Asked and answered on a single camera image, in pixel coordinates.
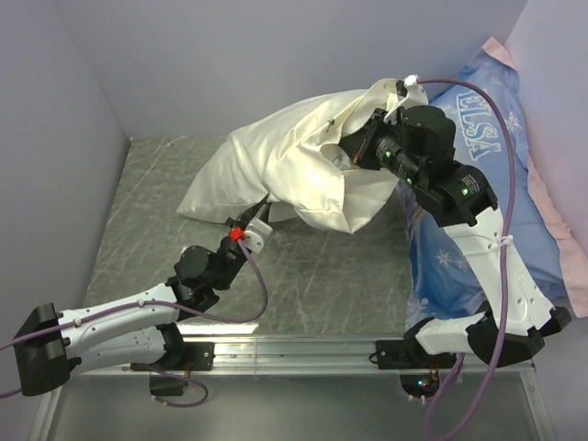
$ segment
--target metal bracket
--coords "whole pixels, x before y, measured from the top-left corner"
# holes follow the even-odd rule
[[[191,342],[185,344],[182,358],[171,370],[190,372],[211,371],[214,359],[214,343]],[[146,367],[131,364],[132,370],[148,371]],[[149,377],[149,391],[154,397],[181,397],[187,388],[187,381],[170,379],[158,375]]]
[[[409,356],[406,345],[404,340],[378,340],[374,354],[378,369],[428,369],[433,363],[436,368],[449,369],[457,361],[455,354],[427,355],[417,360]]]
[[[186,351],[183,359],[174,367],[174,370],[183,370],[187,363],[191,363],[192,371],[212,370],[214,359],[214,343],[191,342],[186,343]]]

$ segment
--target gray wall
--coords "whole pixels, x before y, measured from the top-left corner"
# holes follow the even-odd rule
[[[530,0],[506,47],[521,77],[531,155],[556,208],[588,252],[586,8],[585,0]],[[588,430],[588,319],[550,337],[536,362],[559,439],[583,441]]]
[[[55,0],[128,135],[223,134],[309,96],[452,75],[526,0]]]
[[[0,338],[53,300],[77,306],[127,141],[51,0],[0,1]],[[18,386],[0,354],[0,388]],[[0,437],[26,439],[37,399],[0,401]]]

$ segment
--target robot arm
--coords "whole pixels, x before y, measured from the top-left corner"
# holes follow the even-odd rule
[[[407,100],[422,103],[424,91],[415,77],[406,79]],[[489,308],[470,317],[424,319],[404,338],[413,366],[430,365],[430,356],[473,353],[490,362],[498,335],[502,288],[500,249],[506,248],[508,316],[498,366],[528,360],[571,320],[538,289],[512,237],[501,237],[503,215],[484,174],[454,160],[456,127],[437,107],[398,107],[395,115],[376,109],[366,125],[340,141],[361,168],[384,167],[415,193],[417,203],[457,244],[486,295]]]
[[[15,345],[23,395],[40,395],[96,368],[129,362],[175,367],[185,353],[175,324],[194,315],[182,308],[208,315],[205,311],[219,301],[214,291],[229,289],[247,261],[237,241],[259,253],[272,232],[268,215],[265,197],[237,220],[227,220],[231,232],[216,252],[188,247],[174,266],[174,277],[139,294],[59,313],[52,303],[36,308],[16,337],[56,325],[64,329]]]

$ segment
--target snowflake print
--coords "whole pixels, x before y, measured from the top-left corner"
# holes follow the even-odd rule
[[[504,122],[506,123],[506,128],[511,133],[515,133],[515,131],[521,129],[521,121],[513,112],[508,114],[508,118]]]
[[[451,259],[449,258],[449,253],[447,251],[439,250],[435,256],[437,261],[439,262],[439,266],[444,266],[447,268],[451,263]]]
[[[465,257],[463,259],[459,259],[456,262],[456,265],[459,269],[469,269],[469,262],[468,259],[466,259]]]

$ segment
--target purple cable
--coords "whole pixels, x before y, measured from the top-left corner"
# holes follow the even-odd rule
[[[446,85],[462,85],[467,87],[478,94],[480,94],[486,102],[490,105],[494,115],[498,119],[498,124],[503,132],[504,140],[506,141],[506,151],[508,153],[508,177],[509,177],[509,191],[508,191],[508,205],[506,208],[506,213],[504,214],[504,223],[503,223],[503,231],[502,236],[505,237],[508,235],[508,231],[511,226],[511,220],[513,218],[513,210],[515,209],[515,148],[513,147],[513,142],[511,137],[508,133],[508,129],[506,127],[506,123],[504,122],[503,115],[501,114],[500,110],[496,106],[496,103],[490,98],[490,96],[484,92],[481,88],[469,83],[467,81],[462,80],[454,80],[451,78],[433,78],[430,80],[419,80],[419,84],[426,85],[429,83],[442,83]],[[473,401],[471,402],[471,406],[469,407],[466,414],[463,416],[461,421],[451,430],[448,434],[444,435],[441,438],[433,438],[432,434],[432,419],[433,419],[433,412],[435,407],[439,403],[441,395],[445,393],[450,386],[453,384],[455,378],[458,376],[459,371],[463,366],[463,360],[465,355],[461,354],[458,358],[456,364],[451,368],[445,381],[439,387],[439,391],[435,395],[435,397],[431,400],[431,404],[426,411],[426,416],[424,418],[424,436],[427,440],[435,440],[438,441],[447,441],[453,439],[459,432],[463,430],[463,428],[469,423],[471,416],[476,412],[478,405],[481,402],[481,399],[486,393],[488,389],[488,385],[492,380],[492,375],[498,366],[498,360],[500,359],[500,354],[503,351],[503,343],[504,343],[504,336],[506,335],[506,318],[508,314],[508,277],[506,274],[506,250],[504,247],[500,248],[500,274],[501,274],[501,288],[502,288],[502,301],[501,301],[501,315],[500,315],[500,324],[498,326],[498,335],[496,337],[496,345],[494,346],[494,351],[492,352],[492,359],[490,360],[490,364],[488,365],[488,370],[484,375],[480,388],[476,393]]]
[[[261,310],[258,313],[256,313],[255,315],[253,315],[252,317],[245,317],[244,319],[233,318],[233,317],[220,317],[217,315],[207,314],[206,312],[196,311],[196,310],[193,310],[193,309],[188,308],[186,306],[178,305],[178,304],[173,303],[171,301],[163,301],[163,300],[146,300],[143,303],[143,305],[158,305],[158,306],[165,306],[165,307],[169,307],[169,308],[174,308],[176,310],[185,311],[189,314],[197,315],[199,317],[204,317],[206,319],[214,320],[216,322],[247,323],[247,322],[252,322],[254,320],[257,320],[262,315],[264,315],[264,313],[267,310],[267,305],[269,304],[269,292],[267,290],[267,285],[266,285],[266,281],[264,280],[264,276],[261,274],[261,270],[259,269],[259,267],[257,266],[257,263],[255,262],[255,260],[251,256],[251,254],[249,253],[249,250],[247,249],[247,247],[245,246],[245,244],[243,243],[243,241],[241,239],[239,239],[237,241],[237,243],[239,244],[239,247],[241,248],[243,255],[247,259],[247,262],[249,262],[249,265],[254,270],[255,276],[257,277],[257,280],[259,281],[259,285],[260,285],[261,291],[262,291],[263,304],[262,304]],[[130,310],[133,308],[140,308],[139,303],[136,301],[133,301],[132,303],[125,303],[123,305],[114,306],[114,307],[109,308],[107,310],[103,310],[101,312],[97,312],[95,314],[88,315],[88,316],[82,318],[81,323],[91,322],[96,319],[101,319],[102,317],[110,315],[114,312]],[[62,331],[64,329],[73,328],[74,326],[75,326],[75,322],[68,322],[68,323],[52,326],[51,328],[36,331],[34,333],[21,335],[20,337],[15,338],[11,342],[8,342],[5,345],[0,346],[0,352],[4,351],[5,349],[7,349],[11,346],[20,345],[22,343],[25,343],[28,340],[32,340],[33,338],[38,338],[38,337],[42,337],[43,335],[56,333],[56,332]],[[194,406],[198,406],[199,404],[204,402],[207,399],[207,397],[209,396],[209,390],[206,388],[206,386],[195,379],[187,379],[185,377],[180,377],[175,374],[170,374],[168,372],[164,372],[162,370],[156,369],[155,367],[150,367],[148,365],[144,365],[144,366],[146,366],[148,369],[152,370],[153,372],[157,372],[160,375],[166,375],[167,377],[170,377],[172,379],[182,379],[183,381],[188,381],[190,383],[196,384],[197,386],[204,389],[205,396],[202,400],[196,401],[195,403],[191,403],[191,404],[167,403],[167,405],[169,405],[169,406],[172,406],[172,407],[194,407]],[[21,389],[15,389],[15,390],[11,390],[9,392],[0,392],[0,400],[3,398],[12,397],[14,395],[17,395],[20,392],[21,392]]]

